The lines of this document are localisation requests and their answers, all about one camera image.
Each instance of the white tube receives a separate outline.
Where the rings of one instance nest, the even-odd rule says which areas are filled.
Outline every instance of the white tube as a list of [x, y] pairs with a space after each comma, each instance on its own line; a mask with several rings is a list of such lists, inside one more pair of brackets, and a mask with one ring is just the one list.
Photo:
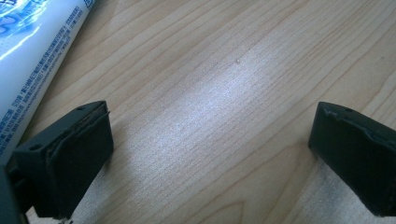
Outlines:
[[0, 0], [0, 164], [38, 107], [94, 0]]

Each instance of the wood grain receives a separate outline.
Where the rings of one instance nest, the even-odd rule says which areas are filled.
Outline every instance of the wood grain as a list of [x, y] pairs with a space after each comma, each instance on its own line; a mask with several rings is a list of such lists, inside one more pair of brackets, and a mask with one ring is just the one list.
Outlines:
[[96, 100], [115, 151], [73, 223], [396, 222], [307, 147], [318, 101], [396, 128], [396, 1], [100, 0], [26, 137]]

